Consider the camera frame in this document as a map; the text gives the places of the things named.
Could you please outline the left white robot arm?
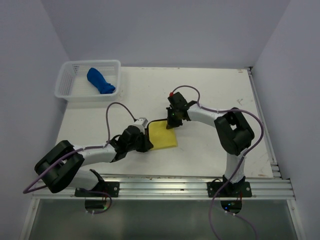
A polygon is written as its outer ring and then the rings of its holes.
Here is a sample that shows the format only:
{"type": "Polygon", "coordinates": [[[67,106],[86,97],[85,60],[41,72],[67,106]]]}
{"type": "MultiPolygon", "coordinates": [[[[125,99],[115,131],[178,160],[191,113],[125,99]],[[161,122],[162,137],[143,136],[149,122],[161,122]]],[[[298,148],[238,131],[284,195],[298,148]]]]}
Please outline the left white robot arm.
{"type": "Polygon", "coordinates": [[[81,167],[115,163],[131,151],[145,153],[153,147],[143,129],[130,125],[103,145],[76,147],[68,140],[62,140],[35,165],[34,170],[53,194],[69,187],[96,197],[107,191],[106,182],[96,170],[81,167]]]}

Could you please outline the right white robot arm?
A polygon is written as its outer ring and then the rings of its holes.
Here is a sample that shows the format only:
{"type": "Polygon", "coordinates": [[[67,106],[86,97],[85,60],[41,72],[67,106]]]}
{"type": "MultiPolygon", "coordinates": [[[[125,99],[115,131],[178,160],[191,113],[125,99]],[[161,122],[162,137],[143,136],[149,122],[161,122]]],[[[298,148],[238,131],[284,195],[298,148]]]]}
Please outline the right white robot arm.
{"type": "Polygon", "coordinates": [[[170,93],[167,107],[167,129],[183,125],[183,121],[194,121],[214,127],[219,142],[227,153],[223,192],[235,196],[245,182],[244,161],[241,158],[255,138],[254,131],[238,108],[230,110],[209,109],[197,101],[187,102],[180,92],[170,93]]]}

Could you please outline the blue towel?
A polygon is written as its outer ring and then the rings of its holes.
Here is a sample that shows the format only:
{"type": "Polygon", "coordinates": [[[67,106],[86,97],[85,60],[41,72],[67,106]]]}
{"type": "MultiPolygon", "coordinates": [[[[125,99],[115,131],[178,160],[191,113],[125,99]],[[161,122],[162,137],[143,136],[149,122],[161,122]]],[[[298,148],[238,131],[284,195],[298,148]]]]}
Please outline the blue towel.
{"type": "Polygon", "coordinates": [[[87,80],[99,91],[100,94],[112,94],[116,87],[107,82],[104,76],[96,69],[91,67],[87,74],[87,80]]]}

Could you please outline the yellow and black towel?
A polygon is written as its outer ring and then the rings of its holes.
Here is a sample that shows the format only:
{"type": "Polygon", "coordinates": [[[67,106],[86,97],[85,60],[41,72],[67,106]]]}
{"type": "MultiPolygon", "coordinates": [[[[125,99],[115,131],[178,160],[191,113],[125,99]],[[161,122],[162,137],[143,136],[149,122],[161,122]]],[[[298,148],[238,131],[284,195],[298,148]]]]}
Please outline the yellow and black towel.
{"type": "Polygon", "coordinates": [[[151,148],[153,151],[178,146],[175,130],[173,128],[167,128],[166,119],[151,121],[147,126],[147,133],[149,141],[153,145],[151,148]]]}

